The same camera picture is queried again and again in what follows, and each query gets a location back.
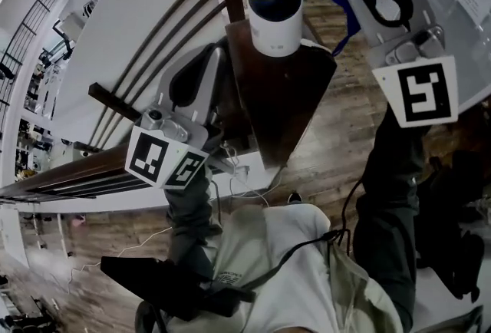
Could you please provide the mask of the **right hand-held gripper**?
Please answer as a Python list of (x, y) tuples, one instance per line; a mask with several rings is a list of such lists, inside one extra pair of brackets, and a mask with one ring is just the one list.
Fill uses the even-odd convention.
[(458, 119), (456, 62), (428, 0), (348, 0), (366, 59), (400, 127)]

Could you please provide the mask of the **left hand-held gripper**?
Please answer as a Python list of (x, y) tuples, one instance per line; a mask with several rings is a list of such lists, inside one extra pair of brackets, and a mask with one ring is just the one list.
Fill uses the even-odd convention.
[(130, 136), (125, 170), (163, 190), (183, 190), (204, 163), (229, 173), (219, 155), (223, 132), (215, 125), (219, 82), (227, 69), (218, 44), (195, 48), (160, 79), (153, 103)]

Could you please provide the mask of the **white cylindrical camera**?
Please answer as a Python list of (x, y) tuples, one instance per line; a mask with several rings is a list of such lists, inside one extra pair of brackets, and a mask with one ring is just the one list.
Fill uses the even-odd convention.
[(303, 0), (246, 0), (252, 43), (272, 58), (295, 53), (302, 40)]

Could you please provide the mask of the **person's left forearm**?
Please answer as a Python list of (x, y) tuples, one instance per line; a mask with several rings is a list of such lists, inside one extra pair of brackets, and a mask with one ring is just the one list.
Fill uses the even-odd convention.
[(172, 226), (168, 259), (207, 279), (214, 274), (216, 247), (209, 243), (222, 234), (213, 219), (210, 173), (202, 166), (184, 190), (165, 190), (167, 219)]

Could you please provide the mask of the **person's right forearm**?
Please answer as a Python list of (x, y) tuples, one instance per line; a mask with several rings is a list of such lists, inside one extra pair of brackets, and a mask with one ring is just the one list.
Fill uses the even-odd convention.
[(428, 127), (402, 128), (388, 108), (377, 129), (357, 200), (353, 250), (356, 263), (388, 294), (404, 333), (413, 327), (416, 293), (414, 218), (417, 178), (423, 171)]

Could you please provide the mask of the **dark wooden beam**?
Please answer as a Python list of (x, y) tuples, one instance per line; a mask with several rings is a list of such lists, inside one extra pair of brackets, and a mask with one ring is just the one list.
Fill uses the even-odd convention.
[(116, 97), (98, 83), (93, 83), (88, 88), (88, 94), (105, 107), (113, 110), (128, 120), (136, 122), (141, 117), (141, 113), (139, 111), (132, 108), (129, 104), (126, 104), (123, 100)]

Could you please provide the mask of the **black backpack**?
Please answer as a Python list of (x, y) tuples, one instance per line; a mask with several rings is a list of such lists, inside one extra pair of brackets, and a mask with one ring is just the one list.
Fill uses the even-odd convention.
[(481, 217), (470, 204), (483, 196), (483, 162), (476, 152), (457, 150), (449, 166), (438, 157), (430, 164), (433, 172), (417, 187), (417, 268), (432, 269), (455, 298), (476, 302), (485, 243), (461, 226)]

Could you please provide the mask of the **dark wooden handrail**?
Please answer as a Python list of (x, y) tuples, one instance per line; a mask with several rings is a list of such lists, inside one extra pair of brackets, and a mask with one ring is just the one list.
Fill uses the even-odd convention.
[(93, 199), (147, 188), (125, 170), (126, 144), (88, 158), (55, 167), (0, 188), (0, 203), (43, 203), (64, 199)]

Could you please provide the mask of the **black chest-mounted box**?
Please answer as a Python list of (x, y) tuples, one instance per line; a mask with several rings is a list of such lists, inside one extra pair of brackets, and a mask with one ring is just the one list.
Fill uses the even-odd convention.
[(104, 256), (100, 268), (126, 290), (184, 321), (192, 321), (200, 312), (230, 318), (243, 302), (255, 300), (251, 290), (215, 282), (169, 259)]

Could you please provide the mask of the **person's torso in white shirt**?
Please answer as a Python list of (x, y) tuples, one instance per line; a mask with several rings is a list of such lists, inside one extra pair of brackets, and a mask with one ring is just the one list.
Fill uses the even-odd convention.
[(163, 316), (165, 333), (404, 333), (384, 289), (337, 246), (321, 241), (331, 227), (316, 206), (247, 206), (222, 227), (211, 279), (236, 286), (278, 272), (252, 303), (222, 317)]

